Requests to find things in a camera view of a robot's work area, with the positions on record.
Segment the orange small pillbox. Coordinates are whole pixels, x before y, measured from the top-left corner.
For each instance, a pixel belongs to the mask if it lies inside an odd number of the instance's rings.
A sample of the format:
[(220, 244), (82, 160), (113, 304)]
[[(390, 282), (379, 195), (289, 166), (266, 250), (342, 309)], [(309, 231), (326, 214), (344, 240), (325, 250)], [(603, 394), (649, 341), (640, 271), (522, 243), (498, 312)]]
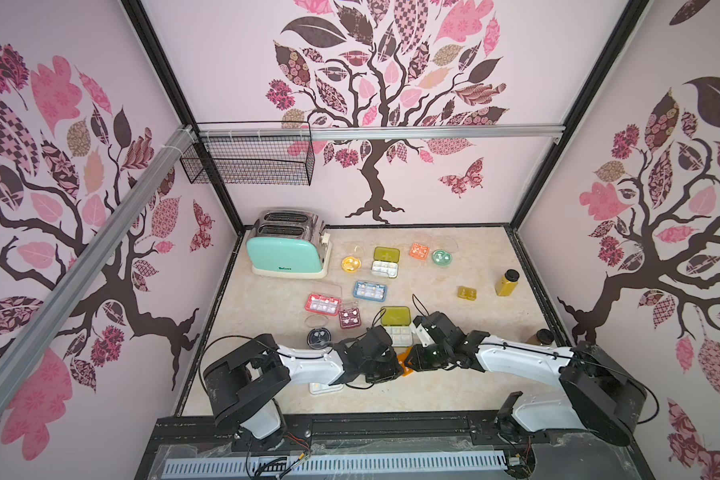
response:
[(410, 368), (406, 361), (408, 357), (410, 356), (411, 352), (413, 350), (413, 347), (408, 347), (403, 352), (397, 354), (397, 361), (402, 369), (402, 376), (406, 377), (414, 372), (412, 368)]

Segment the green lid white pillbox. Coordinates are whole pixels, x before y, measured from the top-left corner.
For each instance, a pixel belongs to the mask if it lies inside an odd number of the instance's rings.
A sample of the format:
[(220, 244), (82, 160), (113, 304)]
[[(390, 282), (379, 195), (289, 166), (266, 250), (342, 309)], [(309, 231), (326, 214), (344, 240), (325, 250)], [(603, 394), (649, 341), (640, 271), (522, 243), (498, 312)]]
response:
[(411, 312), (407, 306), (382, 307), (381, 326), (390, 336), (393, 347), (408, 348), (413, 345), (411, 320)]

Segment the yellow small pillbox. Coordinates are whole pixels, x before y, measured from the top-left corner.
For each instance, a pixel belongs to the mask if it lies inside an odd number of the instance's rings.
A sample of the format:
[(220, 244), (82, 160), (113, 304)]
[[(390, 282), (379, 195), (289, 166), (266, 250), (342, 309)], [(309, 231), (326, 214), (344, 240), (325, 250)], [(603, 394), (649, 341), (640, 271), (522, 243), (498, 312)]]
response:
[(457, 288), (457, 297), (463, 300), (475, 301), (477, 299), (477, 290), (471, 287), (459, 286)]

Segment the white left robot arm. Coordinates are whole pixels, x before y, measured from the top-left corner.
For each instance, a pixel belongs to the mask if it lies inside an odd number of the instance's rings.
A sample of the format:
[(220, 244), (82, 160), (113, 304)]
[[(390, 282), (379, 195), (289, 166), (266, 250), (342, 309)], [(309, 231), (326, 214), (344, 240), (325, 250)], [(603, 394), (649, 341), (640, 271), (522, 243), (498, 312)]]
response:
[(355, 339), (320, 350), (277, 344), (271, 334), (245, 343), (205, 367), (201, 386), (215, 427), (248, 432), (261, 443), (278, 442), (287, 432), (275, 397), (288, 385), (349, 385), (362, 378), (368, 387), (403, 375), (391, 336), (376, 326)]

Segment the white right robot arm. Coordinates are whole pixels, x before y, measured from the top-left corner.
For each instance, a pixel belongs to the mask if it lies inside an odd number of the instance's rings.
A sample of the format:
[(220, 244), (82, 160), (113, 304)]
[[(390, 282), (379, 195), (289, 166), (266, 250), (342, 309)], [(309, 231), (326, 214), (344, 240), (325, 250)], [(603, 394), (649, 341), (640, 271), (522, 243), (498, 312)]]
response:
[(611, 445), (632, 442), (648, 388), (600, 346), (583, 341), (552, 347), (478, 330), (466, 334), (442, 312), (417, 316), (410, 330), (419, 340), (404, 361), (411, 370), (506, 373), (552, 388), (541, 395), (510, 394), (496, 414), (506, 434), (587, 430)]

